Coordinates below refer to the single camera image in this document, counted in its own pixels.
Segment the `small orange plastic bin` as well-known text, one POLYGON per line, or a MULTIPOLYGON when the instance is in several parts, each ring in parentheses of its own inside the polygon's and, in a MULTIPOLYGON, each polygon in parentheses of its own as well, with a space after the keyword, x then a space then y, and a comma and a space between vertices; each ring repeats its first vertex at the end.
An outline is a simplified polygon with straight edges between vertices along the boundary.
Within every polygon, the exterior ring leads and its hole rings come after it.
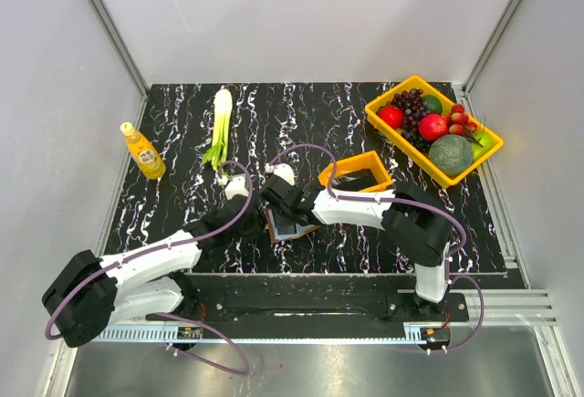
POLYGON ((333 175, 331 188, 335 193, 376 193, 389 190, 393 185, 392 178, 375 151, 351 156, 336 164, 334 175, 331 163, 318 176, 319 183, 327 187, 333 175))

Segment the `brown leather card holder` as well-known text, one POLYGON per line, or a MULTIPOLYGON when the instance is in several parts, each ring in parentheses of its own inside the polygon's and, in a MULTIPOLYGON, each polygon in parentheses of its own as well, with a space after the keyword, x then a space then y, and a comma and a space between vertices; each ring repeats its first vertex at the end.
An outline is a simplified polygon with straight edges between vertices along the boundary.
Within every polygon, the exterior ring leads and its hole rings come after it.
POLYGON ((270 207, 265 209, 265 215, 266 230, 269 233, 272 244, 297 240, 300 237, 319 229, 318 225, 300 225, 295 223, 276 209, 270 207))

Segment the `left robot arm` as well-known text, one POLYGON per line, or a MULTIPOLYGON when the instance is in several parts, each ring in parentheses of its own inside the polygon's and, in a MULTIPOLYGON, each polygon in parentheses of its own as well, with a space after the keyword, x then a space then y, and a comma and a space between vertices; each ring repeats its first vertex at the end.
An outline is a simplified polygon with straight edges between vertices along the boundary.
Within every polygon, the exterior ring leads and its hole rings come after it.
POLYGON ((45 336, 78 348, 120 321, 160 313, 188 319, 198 298, 185 287, 182 271, 195 267, 203 255, 260 235, 265 228, 256 202, 237 195, 152 244, 107 256, 80 251, 42 296, 49 315, 45 336))

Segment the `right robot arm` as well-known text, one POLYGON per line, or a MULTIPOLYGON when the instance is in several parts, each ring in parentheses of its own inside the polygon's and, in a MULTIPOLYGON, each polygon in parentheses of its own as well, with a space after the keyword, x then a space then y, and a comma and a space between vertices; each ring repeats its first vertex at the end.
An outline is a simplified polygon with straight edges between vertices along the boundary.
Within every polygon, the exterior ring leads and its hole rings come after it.
POLYGON ((373 193, 322 185, 303 190, 272 174, 260 196, 272 216, 287 224, 360 225, 384 232, 414 265, 417 313, 434 320, 447 310, 445 255, 454 220, 421 188, 402 183, 373 193))

